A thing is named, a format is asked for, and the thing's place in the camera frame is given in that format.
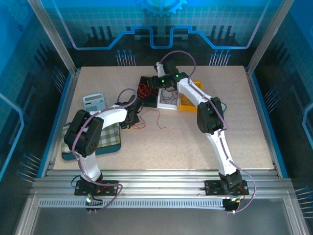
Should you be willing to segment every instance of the robotic arm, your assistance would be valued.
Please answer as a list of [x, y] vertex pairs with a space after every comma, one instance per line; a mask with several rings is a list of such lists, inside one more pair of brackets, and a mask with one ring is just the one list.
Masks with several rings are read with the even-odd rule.
[[[168, 61], [164, 64], [157, 62], [155, 69], [158, 75], [149, 79], [149, 88], [166, 89], [173, 87], [197, 106], [198, 127], [213, 145], [219, 160], [220, 184], [226, 193], [236, 188], [237, 185], [242, 183], [242, 177], [239, 170], [230, 163], [233, 160], [225, 140], [224, 124], [219, 117], [220, 115], [224, 118], [220, 99], [217, 97], [212, 98], [200, 90], [188, 78], [187, 74], [184, 72], [179, 73], [173, 61]], [[101, 130], [117, 122], [120, 123], [122, 129], [130, 128], [139, 122], [137, 114], [143, 104], [140, 98], [137, 98], [131, 106], [125, 109], [116, 109], [118, 106], [130, 103], [133, 99], [134, 95], [128, 102], [116, 103], [112, 106], [114, 109], [105, 111], [94, 117], [88, 125], [88, 130], [83, 132], [79, 137], [75, 151], [80, 157], [81, 169], [84, 173], [82, 178], [84, 180], [89, 181], [85, 177], [87, 175], [92, 181], [102, 181], [102, 174], [95, 157], [95, 150], [99, 143]], [[84, 110], [77, 112], [64, 138], [65, 143], [69, 145], [70, 149], [72, 149], [74, 140], [82, 125], [94, 113], [88, 113]]]

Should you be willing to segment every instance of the green placemat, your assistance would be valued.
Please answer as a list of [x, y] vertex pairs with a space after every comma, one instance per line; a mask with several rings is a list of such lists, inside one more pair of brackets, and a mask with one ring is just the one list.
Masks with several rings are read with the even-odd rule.
[[[69, 149], [68, 145], [64, 143], [64, 136], [69, 128], [69, 125], [63, 127], [61, 152], [64, 160], [75, 160], [75, 156]], [[111, 126], [104, 128], [101, 132], [100, 141], [96, 150], [96, 155], [116, 152], [121, 147], [121, 138], [119, 131], [119, 124], [115, 123]]]

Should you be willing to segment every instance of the calculator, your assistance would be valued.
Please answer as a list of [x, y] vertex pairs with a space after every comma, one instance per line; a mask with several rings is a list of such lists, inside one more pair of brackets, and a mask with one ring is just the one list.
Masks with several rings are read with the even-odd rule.
[[106, 108], [102, 93], [87, 95], [83, 97], [83, 102], [87, 112], [100, 111]]

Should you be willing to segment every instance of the table surface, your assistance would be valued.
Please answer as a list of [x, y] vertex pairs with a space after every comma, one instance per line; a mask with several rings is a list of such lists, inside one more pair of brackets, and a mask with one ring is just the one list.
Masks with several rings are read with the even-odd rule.
[[[187, 74], [192, 68], [178, 66], [179, 71]], [[123, 89], [136, 90], [141, 76], [155, 74], [152, 66], [82, 67], [67, 122], [84, 108], [84, 96], [103, 93], [110, 107]], [[235, 163], [246, 169], [273, 168], [244, 67], [198, 66], [192, 80], [201, 81], [204, 92], [218, 96], [227, 105], [224, 117], [230, 129], [225, 135]], [[131, 95], [131, 91], [125, 92], [121, 101], [128, 101]], [[156, 108], [143, 108], [143, 111], [148, 109], [160, 112], [159, 125], [166, 128], [158, 127], [158, 112], [146, 112], [142, 116], [146, 128], [121, 130], [121, 149], [97, 156], [100, 169], [218, 169], [213, 146], [197, 127], [196, 112]], [[79, 167], [75, 160], [62, 159], [60, 147], [54, 169], [77, 170]]]

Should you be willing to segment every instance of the ventilated grate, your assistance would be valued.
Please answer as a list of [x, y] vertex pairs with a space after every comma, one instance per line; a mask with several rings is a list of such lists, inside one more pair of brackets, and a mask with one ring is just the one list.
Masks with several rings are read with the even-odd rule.
[[[104, 205], [110, 199], [103, 199]], [[45, 198], [40, 200], [42, 208], [84, 208], [85, 199], [55, 199]], [[223, 209], [222, 199], [116, 199], [110, 208], [203, 208]]]

